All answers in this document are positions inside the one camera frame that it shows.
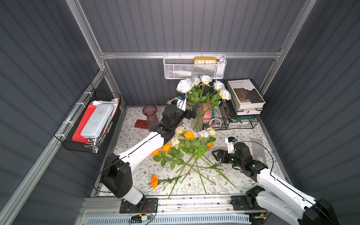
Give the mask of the orange yellow rose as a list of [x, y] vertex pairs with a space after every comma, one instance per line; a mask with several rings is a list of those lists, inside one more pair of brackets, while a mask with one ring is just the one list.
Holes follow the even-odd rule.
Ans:
[[188, 131], [184, 134], [186, 140], [192, 140], [195, 138], [195, 135], [192, 131]]

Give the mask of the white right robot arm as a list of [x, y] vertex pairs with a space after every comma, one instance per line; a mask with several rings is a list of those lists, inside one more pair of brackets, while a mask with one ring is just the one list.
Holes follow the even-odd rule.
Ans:
[[317, 200], [279, 178], [266, 164], [253, 159], [244, 142], [236, 142], [233, 137], [226, 141], [227, 150], [215, 150], [212, 154], [217, 162], [231, 164], [258, 183], [246, 192], [248, 208], [266, 209], [290, 225], [339, 224], [327, 200]]

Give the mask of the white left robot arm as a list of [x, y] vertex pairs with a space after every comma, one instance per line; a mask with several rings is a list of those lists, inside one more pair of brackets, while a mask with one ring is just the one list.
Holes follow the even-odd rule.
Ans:
[[104, 169], [99, 173], [99, 182], [117, 198], [122, 198], [132, 205], [138, 205], [144, 194], [133, 185], [132, 172], [152, 152], [169, 142], [175, 135], [176, 128], [183, 119], [197, 116], [198, 104], [186, 108], [185, 102], [166, 105], [161, 122], [150, 134], [131, 149], [119, 154], [107, 156]]

